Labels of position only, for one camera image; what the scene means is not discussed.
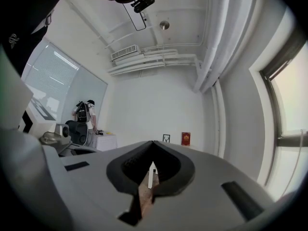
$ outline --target desk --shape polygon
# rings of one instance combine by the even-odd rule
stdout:
[[[106,134],[106,135],[94,135],[95,149],[99,151],[109,151],[117,148],[116,135]]]

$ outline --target person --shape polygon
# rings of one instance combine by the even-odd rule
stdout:
[[[21,76],[36,46],[51,23],[52,12],[59,0],[0,0],[0,45]],[[115,0],[119,3],[134,0]]]
[[[89,115],[90,115],[90,120],[87,122],[87,126],[88,126],[88,138],[87,138],[87,142],[86,142],[86,146],[88,147],[92,147],[95,148],[95,136],[94,134],[97,131],[97,126],[96,126],[96,114],[95,114],[95,102],[93,100],[88,100],[85,103],[88,107],[89,107]],[[72,116],[75,117],[77,111],[77,107],[73,110],[72,112]]]

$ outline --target black backpack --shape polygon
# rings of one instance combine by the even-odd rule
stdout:
[[[76,110],[77,122],[86,123],[91,119],[89,107],[86,103],[80,102],[76,105],[78,108]]]

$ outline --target chair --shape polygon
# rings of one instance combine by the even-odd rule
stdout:
[[[73,144],[85,145],[88,139],[88,126],[86,123],[80,123],[77,121],[67,121],[69,135]]]

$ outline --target ceiling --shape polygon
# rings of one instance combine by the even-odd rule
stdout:
[[[155,0],[153,5],[143,11],[147,28],[142,31],[136,31],[124,6],[115,1],[69,2],[97,31],[105,45],[110,44],[111,52],[132,44],[137,44],[141,49],[155,45],[182,44],[170,46],[169,49],[178,49],[179,53],[195,53],[200,57],[202,55],[201,47],[196,45],[203,42],[208,0]],[[159,27],[159,23],[164,20],[170,23],[170,28],[165,31]]]

